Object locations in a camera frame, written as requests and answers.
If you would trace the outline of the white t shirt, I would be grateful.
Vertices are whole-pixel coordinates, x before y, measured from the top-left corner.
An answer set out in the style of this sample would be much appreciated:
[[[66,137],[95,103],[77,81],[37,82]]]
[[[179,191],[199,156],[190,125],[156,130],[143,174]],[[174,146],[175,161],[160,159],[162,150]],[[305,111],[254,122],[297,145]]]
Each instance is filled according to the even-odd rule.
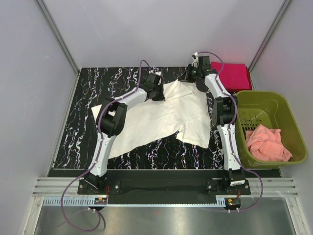
[[[116,137],[109,158],[177,134],[177,139],[207,148],[211,119],[206,94],[194,83],[178,80],[165,84],[164,101],[147,100],[127,111],[125,125]]]

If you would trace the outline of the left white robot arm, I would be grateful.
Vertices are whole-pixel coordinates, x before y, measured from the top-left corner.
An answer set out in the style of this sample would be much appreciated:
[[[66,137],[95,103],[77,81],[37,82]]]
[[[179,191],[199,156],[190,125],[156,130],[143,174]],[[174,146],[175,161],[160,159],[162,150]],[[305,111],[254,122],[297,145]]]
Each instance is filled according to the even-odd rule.
[[[117,98],[105,98],[99,108],[95,124],[97,127],[97,143],[91,164],[84,175],[84,180],[92,192],[100,194],[106,187],[108,159],[116,137],[122,132],[127,111],[146,100],[163,101],[162,72],[149,72],[139,87]]]

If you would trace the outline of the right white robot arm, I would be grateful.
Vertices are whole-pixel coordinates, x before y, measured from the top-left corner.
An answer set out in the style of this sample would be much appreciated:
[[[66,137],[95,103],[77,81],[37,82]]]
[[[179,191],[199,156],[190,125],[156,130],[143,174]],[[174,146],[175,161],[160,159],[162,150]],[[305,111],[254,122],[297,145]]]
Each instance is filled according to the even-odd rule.
[[[192,58],[193,62],[188,64],[179,80],[189,83],[200,81],[211,92],[214,98],[211,118],[219,131],[224,155],[221,188],[228,194],[238,193],[245,188],[246,177],[239,160],[235,138],[237,98],[223,86],[220,72],[211,67],[210,56],[200,56],[196,52]]]

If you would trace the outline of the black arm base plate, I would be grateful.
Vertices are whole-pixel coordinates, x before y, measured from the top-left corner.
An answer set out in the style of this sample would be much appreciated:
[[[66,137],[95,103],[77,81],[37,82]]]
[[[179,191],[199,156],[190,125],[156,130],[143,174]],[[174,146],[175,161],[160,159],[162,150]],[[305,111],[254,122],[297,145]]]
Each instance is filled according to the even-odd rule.
[[[106,186],[98,191],[79,181],[78,194],[130,197],[204,198],[209,196],[248,196],[249,182],[238,193],[229,193],[221,188],[223,170],[113,170],[106,174]]]

